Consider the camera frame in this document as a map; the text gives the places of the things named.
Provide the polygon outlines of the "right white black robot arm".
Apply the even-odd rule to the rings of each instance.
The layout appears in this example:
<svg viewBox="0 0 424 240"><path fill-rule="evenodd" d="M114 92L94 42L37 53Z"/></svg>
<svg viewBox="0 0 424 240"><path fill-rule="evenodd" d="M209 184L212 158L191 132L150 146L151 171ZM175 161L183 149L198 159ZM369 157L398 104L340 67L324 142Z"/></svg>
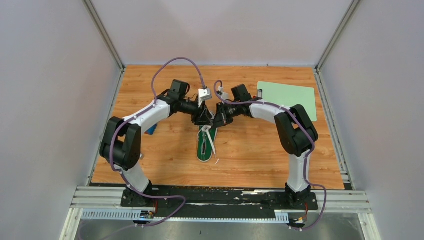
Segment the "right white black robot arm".
<svg viewBox="0 0 424 240"><path fill-rule="evenodd" d="M292 209L304 205L312 194L309 182L310 157L319 137L305 108L301 104L286 107L269 102L263 99L260 91L257 96L252 96L244 84L231 89L233 100L224 97L221 80L215 82L213 90L221 101L216 106L214 127L229 125L237 116L275 124L279 141L288 154L289 175L282 200Z"/></svg>

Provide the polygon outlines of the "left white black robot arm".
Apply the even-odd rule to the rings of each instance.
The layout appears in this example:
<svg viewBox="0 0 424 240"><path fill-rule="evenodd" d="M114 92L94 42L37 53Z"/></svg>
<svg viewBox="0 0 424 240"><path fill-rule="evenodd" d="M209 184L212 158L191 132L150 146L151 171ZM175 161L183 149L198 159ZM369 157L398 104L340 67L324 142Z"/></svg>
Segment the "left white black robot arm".
<svg viewBox="0 0 424 240"><path fill-rule="evenodd" d="M155 199L152 183L139 165L143 134L176 113L190 115L196 126L212 125L213 116L206 106L212 97L211 90L200 88L194 99L187 97L189 90L189 83L174 79L170 88L156 95L147 107L124 118L111 117L107 122L99 155L124 180L127 200L135 200L141 207L149 206Z"/></svg>

